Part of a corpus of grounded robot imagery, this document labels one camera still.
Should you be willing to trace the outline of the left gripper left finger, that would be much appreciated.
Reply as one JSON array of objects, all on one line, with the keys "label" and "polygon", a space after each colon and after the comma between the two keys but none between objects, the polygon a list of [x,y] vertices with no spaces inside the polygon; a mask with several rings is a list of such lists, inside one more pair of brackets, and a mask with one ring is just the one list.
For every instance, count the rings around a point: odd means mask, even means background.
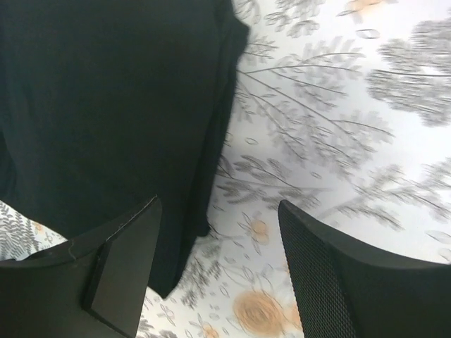
[{"label": "left gripper left finger", "polygon": [[134,337],[159,235],[157,197],[21,261],[1,262],[1,336]]}]

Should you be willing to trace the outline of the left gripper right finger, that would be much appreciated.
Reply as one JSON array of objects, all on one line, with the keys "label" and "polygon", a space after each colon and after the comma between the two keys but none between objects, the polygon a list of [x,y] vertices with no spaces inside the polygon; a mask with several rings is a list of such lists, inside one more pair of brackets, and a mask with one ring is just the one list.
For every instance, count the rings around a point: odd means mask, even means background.
[{"label": "left gripper right finger", "polygon": [[306,337],[450,336],[448,265],[362,242],[286,200],[278,222]]}]

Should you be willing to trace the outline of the black t shirt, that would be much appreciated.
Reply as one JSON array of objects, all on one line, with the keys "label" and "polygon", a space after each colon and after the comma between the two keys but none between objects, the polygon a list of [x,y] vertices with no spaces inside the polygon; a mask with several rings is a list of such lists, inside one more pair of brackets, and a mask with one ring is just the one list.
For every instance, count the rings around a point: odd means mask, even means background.
[{"label": "black t shirt", "polygon": [[166,298],[209,232],[248,34],[231,1],[2,1],[1,200],[70,239],[158,197]]}]

